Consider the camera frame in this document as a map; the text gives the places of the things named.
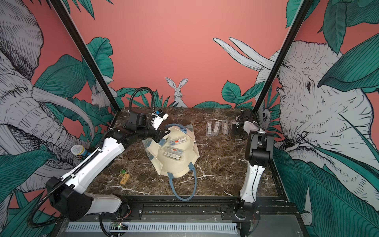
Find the clear compass case gold label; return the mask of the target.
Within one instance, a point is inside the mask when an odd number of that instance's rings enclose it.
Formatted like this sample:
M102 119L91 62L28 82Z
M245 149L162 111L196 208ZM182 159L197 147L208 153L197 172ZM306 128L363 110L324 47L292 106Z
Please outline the clear compass case gold label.
M215 121L213 130L212 130L212 136L218 136L221 128L221 122Z

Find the clear compass case barcode label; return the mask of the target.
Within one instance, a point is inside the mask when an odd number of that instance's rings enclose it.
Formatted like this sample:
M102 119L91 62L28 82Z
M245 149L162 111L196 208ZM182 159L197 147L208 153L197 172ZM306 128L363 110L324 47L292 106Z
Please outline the clear compass case barcode label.
M207 121L206 136L212 136L212 121Z

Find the cream canvas tote bag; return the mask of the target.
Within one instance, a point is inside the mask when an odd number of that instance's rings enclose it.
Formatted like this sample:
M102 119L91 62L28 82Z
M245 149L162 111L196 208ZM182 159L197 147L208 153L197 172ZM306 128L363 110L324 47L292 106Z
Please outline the cream canvas tote bag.
M173 194L181 201L189 201L195 195L197 189L197 174L195 163L200 157L197 142L192 125L168 124L165 126L170 133L164 136L158 143L152 138L143 140L145 151L158 175L167 176ZM189 197L181 197L177 194L173 179L180 178L188 172L193 173L194 189Z

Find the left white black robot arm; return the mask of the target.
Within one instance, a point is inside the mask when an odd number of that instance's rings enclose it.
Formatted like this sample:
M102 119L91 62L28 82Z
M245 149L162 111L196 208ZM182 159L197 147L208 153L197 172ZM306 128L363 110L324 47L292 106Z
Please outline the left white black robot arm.
M87 192L93 180L128 147L139 140L152 138L157 143L169 134L168 129L138 129L130 131L122 127L109 130L83 162L61 179L51 178L47 190L50 204L64 218L77 221L86 215L112 213L122 218L130 213L128 201L120 195L94 195Z

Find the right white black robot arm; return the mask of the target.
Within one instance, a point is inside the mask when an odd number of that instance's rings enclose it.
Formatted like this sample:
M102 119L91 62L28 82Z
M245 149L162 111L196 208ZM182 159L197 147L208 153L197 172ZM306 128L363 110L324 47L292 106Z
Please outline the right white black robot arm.
M245 149L247 172L240 198L244 202L255 203L261 176L272 159L273 136L252 120L237 121L232 125L232 132L235 135L248 135Z

